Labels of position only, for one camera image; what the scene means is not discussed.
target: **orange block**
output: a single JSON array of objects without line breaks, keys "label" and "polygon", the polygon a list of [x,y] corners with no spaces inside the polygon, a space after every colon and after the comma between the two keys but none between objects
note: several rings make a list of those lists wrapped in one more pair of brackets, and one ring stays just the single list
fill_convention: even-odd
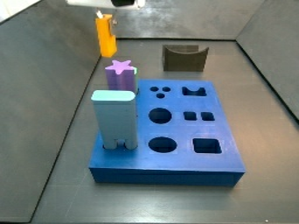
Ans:
[{"label": "orange block", "polygon": [[111,18],[111,14],[104,14],[103,18],[96,18],[100,54],[107,58],[111,58],[118,51],[116,36],[111,34],[110,30]]}]

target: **shape sorter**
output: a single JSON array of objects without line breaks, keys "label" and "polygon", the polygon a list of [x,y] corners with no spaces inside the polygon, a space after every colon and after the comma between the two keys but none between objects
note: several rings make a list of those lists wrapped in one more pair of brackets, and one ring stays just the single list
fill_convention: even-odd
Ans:
[{"label": "shape sorter", "polygon": [[246,167],[212,83],[140,80],[138,86],[138,147],[119,140],[106,150],[98,133],[88,164],[95,181],[234,186]]}]

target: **circular hole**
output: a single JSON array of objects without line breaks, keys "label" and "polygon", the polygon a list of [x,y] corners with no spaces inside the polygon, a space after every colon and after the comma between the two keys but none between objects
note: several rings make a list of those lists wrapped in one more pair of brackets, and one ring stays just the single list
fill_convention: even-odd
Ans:
[{"label": "circular hole", "polygon": [[156,92],[159,90],[159,87],[151,87],[151,91]]},{"label": "circular hole", "polygon": [[176,142],[170,137],[159,136],[150,141],[148,146],[152,151],[167,153],[176,149]]},{"label": "circular hole", "polygon": [[172,120],[172,113],[166,108],[152,109],[148,116],[154,123],[168,123]]},{"label": "circular hole", "polygon": [[163,99],[163,98],[164,98],[164,94],[158,94],[156,97],[158,97],[159,99]]},{"label": "circular hole", "polygon": [[164,91],[164,92],[170,92],[171,89],[170,89],[168,87],[163,87],[163,91]]}]

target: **dark brown block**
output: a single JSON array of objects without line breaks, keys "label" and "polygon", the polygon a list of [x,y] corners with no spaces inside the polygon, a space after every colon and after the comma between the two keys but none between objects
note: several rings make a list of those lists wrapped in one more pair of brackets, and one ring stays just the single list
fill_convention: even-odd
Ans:
[{"label": "dark brown block", "polygon": [[199,51],[198,45],[164,45],[163,70],[202,72],[210,48]]}]

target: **purple star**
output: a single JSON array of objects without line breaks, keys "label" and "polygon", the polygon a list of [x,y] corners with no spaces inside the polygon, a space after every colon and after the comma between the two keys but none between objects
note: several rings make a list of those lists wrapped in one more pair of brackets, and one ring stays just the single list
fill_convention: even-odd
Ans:
[{"label": "purple star", "polygon": [[124,62],[112,60],[114,65],[107,66],[107,70],[116,70],[116,74],[122,74],[126,70],[135,70],[132,66],[130,66],[131,60],[127,60]]}]

